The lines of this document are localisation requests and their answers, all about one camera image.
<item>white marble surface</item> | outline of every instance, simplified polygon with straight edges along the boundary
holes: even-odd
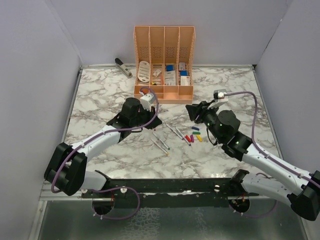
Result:
[[[68,144],[76,143],[99,131],[122,107],[125,99],[133,96],[135,68],[130,68],[133,77],[128,79],[116,68],[85,69],[79,83],[69,127]],[[252,91],[258,98],[258,116],[255,128],[256,141],[278,156],[253,71],[237,68],[194,68],[193,103],[210,101],[213,91]],[[231,109],[241,121],[239,130],[251,136],[254,100],[250,96],[232,96],[220,110]],[[182,133],[190,135],[194,123],[190,121],[184,104],[161,104],[159,118]],[[99,170],[111,178],[224,178],[232,177],[237,170],[260,172],[257,168],[227,156],[220,146],[208,141],[204,124],[198,125],[203,142],[195,139],[192,146],[174,135],[164,124],[156,133],[171,150],[166,156],[150,141],[152,130],[128,136],[121,143],[109,147],[87,164],[87,170]]]

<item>gray wall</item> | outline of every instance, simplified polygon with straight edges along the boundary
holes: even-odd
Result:
[[[194,64],[257,64],[292,0],[46,0],[84,64],[134,63],[135,25],[195,26]]]
[[[256,72],[284,159],[320,170],[319,0],[293,1]]]
[[[80,64],[43,0],[0,3],[0,239],[26,239]]]

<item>metal frame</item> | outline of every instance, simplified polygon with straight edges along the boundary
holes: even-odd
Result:
[[[126,64],[126,66],[130,66],[130,67],[134,67],[135,64]],[[67,115],[67,120],[66,120],[66,124],[64,126],[63,129],[63,135],[62,135],[62,142],[65,140],[66,138],[66,134],[68,131],[68,126],[69,126],[69,122],[70,122],[70,117],[73,111],[73,107],[76,101],[76,96],[77,96],[77,92],[78,92],[78,88],[79,88],[79,84],[80,84],[80,80],[81,80],[81,76],[82,76],[82,72],[84,69],[98,69],[98,68],[110,68],[110,67],[116,67],[115,64],[97,64],[97,65],[81,65],[79,67],[79,71],[76,77],[76,83],[75,83],[75,89],[74,89],[74,93],[73,93],[73,97],[71,100],[71,104],[70,104],[70,108],[68,111],[68,115]],[[265,105],[265,100],[263,97],[263,94],[261,92],[260,89],[260,85],[257,79],[257,75],[256,75],[256,71],[255,68],[252,65],[193,65],[193,68],[214,68],[214,69],[221,69],[221,68],[237,68],[237,69],[241,69],[241,68],[248,68],[251,69],[253,71],[253,75],[254,75],[254,79],[256,81],[256,84],[258,86],[258,90],[262,99],[262,103],[264,105],[265,111],[266,111],[266,115],[270,124],[270,128],[272,131],[272,135],[277,147],[277,150],[279,152],[279,156],[282,158],[282,153],[281,153],[281,149],[278,143],[278,139],[275,133],[275,130],[273,128],[273,124],[272,121],[270,119],[270,115],[268,112],[268,108]],[[41,189],[41,193],[40,193],[40,197],[39,197],[39,202],[38,202],[38,207],[37,207],[37,211],[34,217],[34,221],[31,227],[31,231],[30,231],[30,235],[29,235],[29,240],[35,240],[39,238],[39,234],[40,234],[40,230],[41,230],[41,225],[44,219],[44,215],[45,215],[45,211],[46,211],[46,207],[47,207],[47,201],[74,201],[74,200],[79,200],[79,201],[111,201],[111,198],[109,197],[99,197],[96,196],[94,198],[82,198],[82,193],[81,191],[78,191],[76,194],[74,194],[73,196],[67,196],[64,193],[52,193],[51,192],[51,184],[47,181],[43,182],[42,185],[42,189]],[[223,197],[223,199],[234,199],[235,197]],[[266,199],[267,197],[265,196],[251,196],[251,199]],[[304,227],[303,222],[301,221],[302,227],[304,229],[304,231],[306,232],[306,228]]]

